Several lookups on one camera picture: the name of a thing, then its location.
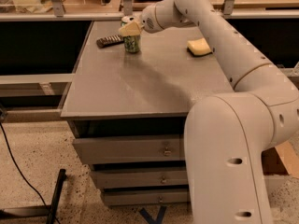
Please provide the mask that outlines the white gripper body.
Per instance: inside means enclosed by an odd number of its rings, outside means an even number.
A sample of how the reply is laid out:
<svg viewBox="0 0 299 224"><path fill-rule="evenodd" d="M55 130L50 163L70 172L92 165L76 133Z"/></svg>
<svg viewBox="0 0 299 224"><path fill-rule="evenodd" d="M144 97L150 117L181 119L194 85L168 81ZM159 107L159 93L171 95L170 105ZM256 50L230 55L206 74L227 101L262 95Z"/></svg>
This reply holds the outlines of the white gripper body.
<svg viewBox="0 0 299 224"><path fill-rule="evenodd" d="M156 18L155 4L151 4L142 10L140 20L144 30L148 33L157 33L163 30Z"/></svg>

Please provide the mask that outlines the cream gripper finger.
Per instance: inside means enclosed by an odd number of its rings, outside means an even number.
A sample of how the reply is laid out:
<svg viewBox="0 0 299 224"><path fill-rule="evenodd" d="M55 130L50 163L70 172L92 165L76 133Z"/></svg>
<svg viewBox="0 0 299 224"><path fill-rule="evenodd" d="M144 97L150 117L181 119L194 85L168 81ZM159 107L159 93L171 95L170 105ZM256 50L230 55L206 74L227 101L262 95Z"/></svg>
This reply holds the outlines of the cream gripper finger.
<svg viewBox="0 0 299 224"><path fill-rule="evenodd" d="M142 29L143 25L139 21L129 21L119 29L119 33L122 36L136 36L141 35Z"/></svg>

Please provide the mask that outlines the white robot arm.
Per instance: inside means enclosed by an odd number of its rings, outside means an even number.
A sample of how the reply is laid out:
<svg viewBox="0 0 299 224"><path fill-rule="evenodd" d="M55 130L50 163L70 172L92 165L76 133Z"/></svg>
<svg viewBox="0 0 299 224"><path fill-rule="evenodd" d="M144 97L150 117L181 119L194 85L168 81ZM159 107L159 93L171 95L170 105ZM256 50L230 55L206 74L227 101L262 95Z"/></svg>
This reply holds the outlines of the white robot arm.
<svg viewBox="0 0 299 224"><path fill-rule="evenodd" d="M187 24L200 30L232 87L196 103L186 118L193 223L273 224L261 156L298 131L298 90L209 0L163 0L142 11L138 28Z"/></svg>

